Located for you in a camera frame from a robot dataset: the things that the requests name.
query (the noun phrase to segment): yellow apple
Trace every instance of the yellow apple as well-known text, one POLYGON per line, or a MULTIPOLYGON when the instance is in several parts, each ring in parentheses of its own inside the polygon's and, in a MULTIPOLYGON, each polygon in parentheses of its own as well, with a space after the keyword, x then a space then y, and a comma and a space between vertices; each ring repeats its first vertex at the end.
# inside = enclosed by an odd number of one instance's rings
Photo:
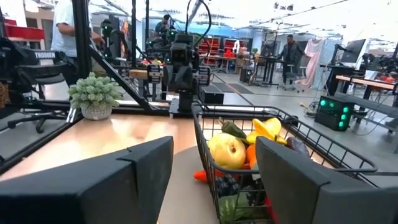
POLYGON ((246 160, 246 148, 241 140, 219 133, 208 141, 210 154, 217 165, 225 169, 241 169, 246 160))

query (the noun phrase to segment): black box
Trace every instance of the black box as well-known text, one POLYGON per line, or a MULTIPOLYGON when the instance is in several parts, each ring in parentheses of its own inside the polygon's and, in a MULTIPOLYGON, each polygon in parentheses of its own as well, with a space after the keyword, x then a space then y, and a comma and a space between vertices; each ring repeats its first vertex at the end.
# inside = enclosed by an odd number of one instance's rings
POLYGON ((346 131, 354 111, 354 103, 334 96, 321 96, 315 122, 334 131, 346 131))
POLYGON ((239 76, 239 81, 247 83, 250 79, 250 76, 253 74, 253 68, 252 67, 243 67, 241 69, 241 73, 239 76))
POLYGON ((201 88, 200 101, 202 103, 222 105, 224 103, 224 93, 213 85, 205 86, 201 88))

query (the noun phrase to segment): computer screen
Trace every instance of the computer screen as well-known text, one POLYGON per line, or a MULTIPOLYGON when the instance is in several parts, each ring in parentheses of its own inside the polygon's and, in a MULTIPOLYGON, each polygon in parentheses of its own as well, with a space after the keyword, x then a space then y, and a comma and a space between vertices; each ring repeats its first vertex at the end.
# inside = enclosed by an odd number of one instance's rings
POLYGON ((377 189, 266 138, 257 139, 256 157, 280 224, 393 224, 397 187, 377 189))
POLYGON ((356 69, 359 69, 362 62, 362 55, 367 53, 366 52, 367 45, 368 45, 367 39, 354 40, 348 42, 347 46, 345 47, 347 51, 344 52, 341 58, 341 63, 348 67, 354 67, 356 69))
POLYGON ((0 182, 0 223, 156 224, 173 138, 0 182))

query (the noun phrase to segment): watermelon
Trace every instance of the watermelon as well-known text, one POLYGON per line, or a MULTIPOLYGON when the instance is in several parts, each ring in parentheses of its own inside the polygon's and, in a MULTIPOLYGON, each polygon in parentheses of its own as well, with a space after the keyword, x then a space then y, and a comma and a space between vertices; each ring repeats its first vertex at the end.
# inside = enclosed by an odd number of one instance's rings
POLYGON ((239 195, 224 196, 218 199, 220 221, 222 224, 231 223, 241 218, 250 218, 252 216, 253 208, 242 208, 249 207, 246 197, 247 193, 240 193, 239 195), (236 200, 238 200, 237 209, 235 207, 236 200))

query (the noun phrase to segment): monitor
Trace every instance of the monitor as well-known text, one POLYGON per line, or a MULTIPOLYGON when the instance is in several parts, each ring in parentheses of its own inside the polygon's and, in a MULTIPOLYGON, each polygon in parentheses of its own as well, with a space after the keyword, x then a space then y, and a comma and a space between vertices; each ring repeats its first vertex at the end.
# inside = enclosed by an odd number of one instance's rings
POLYGON ((359 70, 362 62, 362 55, 367 53, 368 39, 354 40, 348 42, 345 47, 347 51, 344 52, 341 63, 345 66, 359 70))

